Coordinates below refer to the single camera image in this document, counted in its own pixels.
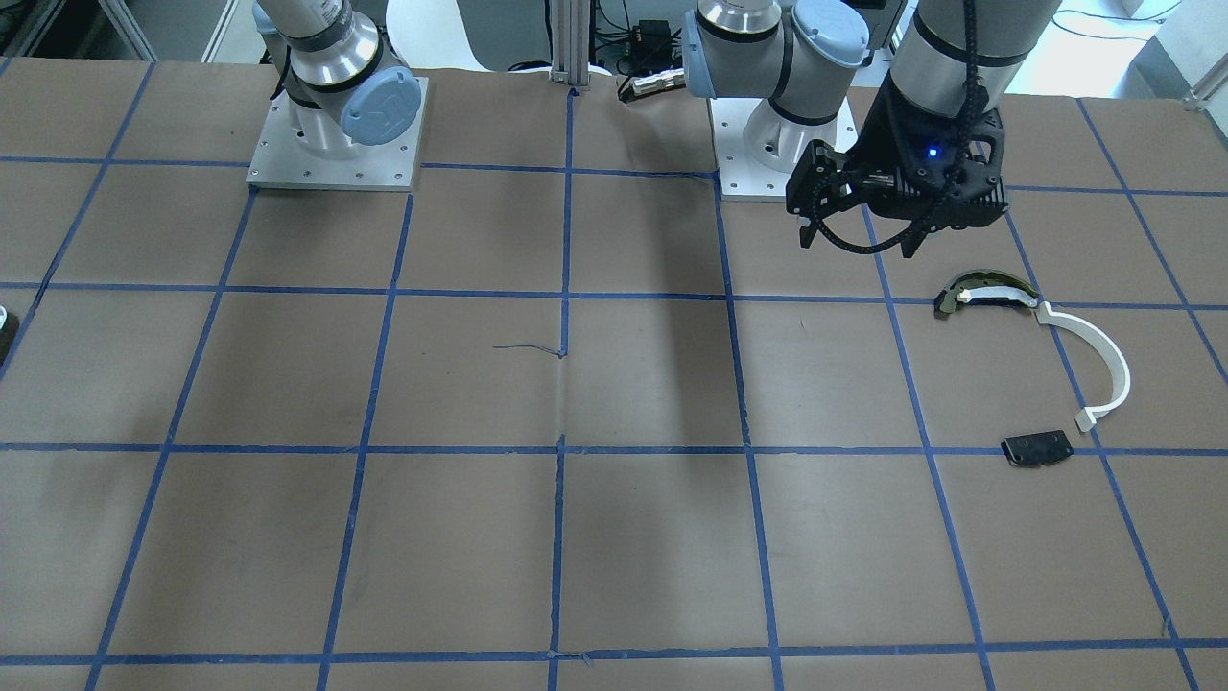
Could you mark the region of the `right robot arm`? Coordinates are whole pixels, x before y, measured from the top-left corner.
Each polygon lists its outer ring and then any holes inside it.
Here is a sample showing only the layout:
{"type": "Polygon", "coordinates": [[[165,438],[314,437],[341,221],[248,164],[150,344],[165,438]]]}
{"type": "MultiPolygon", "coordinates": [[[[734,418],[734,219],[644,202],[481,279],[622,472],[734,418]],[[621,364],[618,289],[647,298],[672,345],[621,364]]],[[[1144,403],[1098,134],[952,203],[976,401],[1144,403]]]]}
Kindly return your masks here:
{"type": "Polygon", "coordinates": [[[350,1],[255,1],[251,14],[280,90],[329,115],[351,144],[391,144],[418,122],[424,87],[350,1]]]}

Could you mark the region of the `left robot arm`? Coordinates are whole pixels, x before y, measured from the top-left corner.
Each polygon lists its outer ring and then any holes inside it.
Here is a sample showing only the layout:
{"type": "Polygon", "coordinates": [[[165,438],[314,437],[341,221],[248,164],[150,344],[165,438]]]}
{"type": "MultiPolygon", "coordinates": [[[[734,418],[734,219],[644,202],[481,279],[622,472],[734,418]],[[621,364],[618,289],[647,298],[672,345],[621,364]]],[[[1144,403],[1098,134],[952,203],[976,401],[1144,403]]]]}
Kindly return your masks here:
{"type": "Polygon", "coordinates": [[[871,48],[842,1],[698,1],[680,52],[700,98],[754,98],[749,139],[790,176],[785,205],[845,252],[899,248],[987,227],[1009,207],[1000,101],[1057,1],[921,1],[845,153],[822,139],[871,48]]]}

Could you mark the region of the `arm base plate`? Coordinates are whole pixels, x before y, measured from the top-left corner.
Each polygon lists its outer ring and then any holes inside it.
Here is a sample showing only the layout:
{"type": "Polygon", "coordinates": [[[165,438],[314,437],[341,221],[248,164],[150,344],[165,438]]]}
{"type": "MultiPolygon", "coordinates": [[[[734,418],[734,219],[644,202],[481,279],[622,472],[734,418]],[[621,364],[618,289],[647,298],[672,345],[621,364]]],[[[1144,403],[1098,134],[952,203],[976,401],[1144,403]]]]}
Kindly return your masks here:
{"type": "Polygon", "coordinates": [[[833,122],[803,126],[780,115],[768,98],[709,101],[720,193],[733,203],[783,203],[795,164],[813,140],[845,153],[857,126],[847,98],[833,122]]]}
{"type": "Polygon", "coordinates": [[[413,126],[378,146],[355,144],[324,110],[282,92],[271,101],[251,153],[247,183],[284,191],[413,191],[430,92],[429,79],[416,81],[424,101],[413,126]]]}

